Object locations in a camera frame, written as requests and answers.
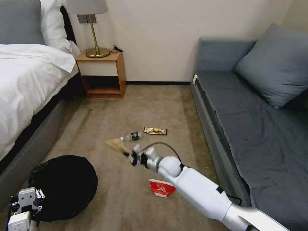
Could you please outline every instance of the sofa cushion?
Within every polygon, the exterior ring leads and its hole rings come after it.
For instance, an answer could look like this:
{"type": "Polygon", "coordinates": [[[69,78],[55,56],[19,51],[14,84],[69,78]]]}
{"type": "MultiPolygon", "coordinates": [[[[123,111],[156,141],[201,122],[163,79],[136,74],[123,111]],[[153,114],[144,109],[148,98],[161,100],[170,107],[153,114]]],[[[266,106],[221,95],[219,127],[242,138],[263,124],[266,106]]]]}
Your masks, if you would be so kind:
{"type": "Polygon", "coordinates": [[[215,112],[249,186],[252,205],[290,230],[307,230],[307,116],[287,106],[274,109],[235,73],[196,74],[199,92],[215,112]]]}
{"type": "Polygon", "coordinates": [[[308,34],[272,24],[235,71],[273,107],[284,106],[308,88],[308,34]]]}

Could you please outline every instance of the baseboard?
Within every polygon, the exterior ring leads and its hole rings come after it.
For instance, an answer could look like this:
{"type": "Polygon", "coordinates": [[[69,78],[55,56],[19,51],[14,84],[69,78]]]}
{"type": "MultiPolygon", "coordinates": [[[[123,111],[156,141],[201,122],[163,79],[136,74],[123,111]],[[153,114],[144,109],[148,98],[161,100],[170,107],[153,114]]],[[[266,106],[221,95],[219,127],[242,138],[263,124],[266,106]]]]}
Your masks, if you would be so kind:
{"type": "Polygon", "coordinates": [[[190,85],[190,82],[179,81],[126,81],[127,85],[190,85]]]}

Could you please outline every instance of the black trash bag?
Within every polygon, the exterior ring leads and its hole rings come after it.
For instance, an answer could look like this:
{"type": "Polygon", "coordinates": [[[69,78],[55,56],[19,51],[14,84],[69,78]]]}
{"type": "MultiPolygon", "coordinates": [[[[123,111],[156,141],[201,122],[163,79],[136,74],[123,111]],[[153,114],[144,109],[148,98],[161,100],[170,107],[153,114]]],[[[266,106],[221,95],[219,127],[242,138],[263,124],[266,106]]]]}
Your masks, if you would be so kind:
{"type": "Polygon", "coordinates": [[[51,222],[77,216],[93,199],[97,183],[95,169],[84,157],[60,156],[35,167],[29,186],[41,189],[46,197],[34,219],[51,222]]]}

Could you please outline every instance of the lampshade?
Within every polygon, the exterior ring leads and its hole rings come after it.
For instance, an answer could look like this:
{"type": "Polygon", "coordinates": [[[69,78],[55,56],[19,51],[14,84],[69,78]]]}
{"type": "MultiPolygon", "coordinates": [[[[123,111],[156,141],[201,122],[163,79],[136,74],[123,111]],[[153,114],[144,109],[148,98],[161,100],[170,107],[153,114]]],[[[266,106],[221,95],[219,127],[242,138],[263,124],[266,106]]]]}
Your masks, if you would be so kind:
{"type": "Polygon", "coordinates": [[[108,12],[105,0],[66,0],[66,10],[71,14],[101,14],[108,12]]]}

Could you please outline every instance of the red packaging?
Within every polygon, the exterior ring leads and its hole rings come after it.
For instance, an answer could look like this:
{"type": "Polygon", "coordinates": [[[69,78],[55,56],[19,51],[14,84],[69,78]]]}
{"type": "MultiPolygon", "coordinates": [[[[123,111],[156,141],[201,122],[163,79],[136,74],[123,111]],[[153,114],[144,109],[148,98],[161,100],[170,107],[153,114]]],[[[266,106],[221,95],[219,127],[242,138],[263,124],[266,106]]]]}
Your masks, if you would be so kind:
{"type": "Polygon", "coordinates": [[[150,187],[155,196],[167,198],[168,195],[175,191],[175,187],[166,181],[150,179],[150,187]]]}

